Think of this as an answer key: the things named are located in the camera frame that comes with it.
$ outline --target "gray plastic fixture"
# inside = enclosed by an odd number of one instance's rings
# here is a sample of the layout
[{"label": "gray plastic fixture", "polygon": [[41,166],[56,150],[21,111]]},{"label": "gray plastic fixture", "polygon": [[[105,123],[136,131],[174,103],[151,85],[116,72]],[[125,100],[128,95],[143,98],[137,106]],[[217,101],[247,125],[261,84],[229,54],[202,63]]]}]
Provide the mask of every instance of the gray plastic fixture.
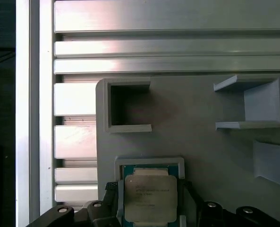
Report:
[{"label": "gray plastic fixture", "polygon": [[216,129],[280,127],[280,78],[233,76],[213,88],[215,92],[244,92],[245,121],[216,122]]},{"label": "gray plastic fixture", "polygon": [[280,184],[280,145],[255,141],[254,175]]},{"label": "gray plastic fixture", "polygon": [[129,122],[127,99],[149,92],[150,78],[103,79],[104,131],[150,132],[151,124]]}]

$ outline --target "metal screw head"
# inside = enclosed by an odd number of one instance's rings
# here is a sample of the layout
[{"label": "metal screw head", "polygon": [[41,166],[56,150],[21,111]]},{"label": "metal screw head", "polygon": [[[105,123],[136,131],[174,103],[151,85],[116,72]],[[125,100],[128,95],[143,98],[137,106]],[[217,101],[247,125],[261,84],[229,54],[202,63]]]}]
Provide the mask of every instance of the metal screw head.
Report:
[{"label": "metal screw head", "polygon": [[213,202],[209,202],[209,203],[208,203],[208,207],[212,207],[212,208],[213,208],[213,207],[216,207],[216,204],[213,203]]},{"label": "metal screw head", "polygon": [[58,212],[59,213],[64,213],[64,212],[66,212],[68,209],[66,209],[66,208],[60,208],[59,210],[58,210]]},{"label": "metal screw head", "polygon": [[244,208],[243,211],[247,214],[252,214],[253,210],[249,209],[249,208]]},{"label": "metal screw head", "polygon": [[102,204],[100,204],[100,203],[95,203],[93,206],[94,206],[94,207],[100,207],[100,206],[102,206]]}]

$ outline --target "dark background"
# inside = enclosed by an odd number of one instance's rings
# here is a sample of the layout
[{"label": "dark background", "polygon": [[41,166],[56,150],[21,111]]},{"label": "dark background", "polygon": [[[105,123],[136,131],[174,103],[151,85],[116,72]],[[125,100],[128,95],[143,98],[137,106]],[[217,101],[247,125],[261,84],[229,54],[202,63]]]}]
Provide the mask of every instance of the dark background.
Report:
[{"label": "dark background", "polygon": [[[0,48],[15,47],[15,7],[0,0]],[[15,226],[15,57],[0,63],[0,217],[0,226]]]}]

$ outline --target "metal frame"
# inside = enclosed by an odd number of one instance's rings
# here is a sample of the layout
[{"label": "metal frame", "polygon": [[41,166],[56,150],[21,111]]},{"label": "metal frame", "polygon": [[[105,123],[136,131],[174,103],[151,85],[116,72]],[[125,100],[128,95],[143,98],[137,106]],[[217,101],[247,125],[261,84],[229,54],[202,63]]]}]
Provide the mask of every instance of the metal frame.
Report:
[{"label": "metal frame", "polygon": [[54,1],[40,0],[40,213],[55,205],[54,200],[54,112],[53,45]]},{"label": "metal frame", "polygon": [[280,55],[280,38],[180,38],[86,40],[55,43],[57,58]]},{"label": "metal frame", "polygon": [[155,34],[155,31],[268,29],[275,33],[280,30],[280,7],[277,17],[269,16],[264,9],[278,12],[277,4],[263,0],[237,3],[225,0],[57,1],[55,31],[153,31]]},{"label": "metal frame", "polygon": [[16,2],[16,226],[39,217],[39,2]]},{"label": "metal frame", "polygon": [[56,59],[55,74],[280,70],[280,56],[173,56]]}]

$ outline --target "gray 3d-printed tray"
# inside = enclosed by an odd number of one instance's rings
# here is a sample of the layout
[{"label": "gray 3d-printed tray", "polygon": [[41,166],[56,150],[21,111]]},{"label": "gray 3d-printed tray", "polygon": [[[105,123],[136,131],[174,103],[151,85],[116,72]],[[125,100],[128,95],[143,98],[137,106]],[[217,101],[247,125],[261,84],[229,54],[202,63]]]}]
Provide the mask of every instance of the gray 3d-printed tray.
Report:
[{"label": "gray 3d-printed tray", "polygon": [[[100,81],[96,88],[99,199],[105,184],[115,180],[117,156],[182,156],[186,179],[206,201],[218,202],[232,212],[240,206],[254,206],[280,220],[280,185],[255,176],[253,151],[254,140],[280,144],[280,128],[215,128],[216,122],[245,121],[244,91],[213,89],[213,84],[232,76],[151,77],[149,92],[127,92],[121,109],[116,110],[124,115],[122,125],[152,126],[152,132],[130,133],[105,130],[105,81]],[[278,74],[259,76],[280,78]],[[190,198],[188,204],[187,221],[195,223]]]}]

